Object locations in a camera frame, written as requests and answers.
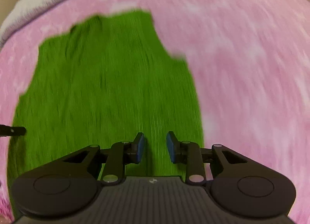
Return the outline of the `green knitted sweater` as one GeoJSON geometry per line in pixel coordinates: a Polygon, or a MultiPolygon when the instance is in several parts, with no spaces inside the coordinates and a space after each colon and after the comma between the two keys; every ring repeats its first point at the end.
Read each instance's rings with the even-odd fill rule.
{"type": "Polygon", "coordinates": [[[26,171],[91,144],[146,138],[129,176],[184,176],[170,161],[166,136],[203,144],[201,112],[183,56],[171,56],[152,15],[134,10],[93,16],[46,39],[13,125],[27,133],[9,141],[7,184],[26,171]]]}

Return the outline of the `pink rose blanket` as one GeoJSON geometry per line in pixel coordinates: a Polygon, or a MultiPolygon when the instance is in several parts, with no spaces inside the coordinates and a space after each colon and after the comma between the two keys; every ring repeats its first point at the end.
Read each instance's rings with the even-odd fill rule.
{"type": "Polygon", "coordinates": [[[205,142],[221,142],[284,173],[291,217],[309,223],[308,0],[65,0],[1,49],[1,119],[9,123],[46,38],[94,13],[150,10],[165,47],[187,57],[205,142]]]}

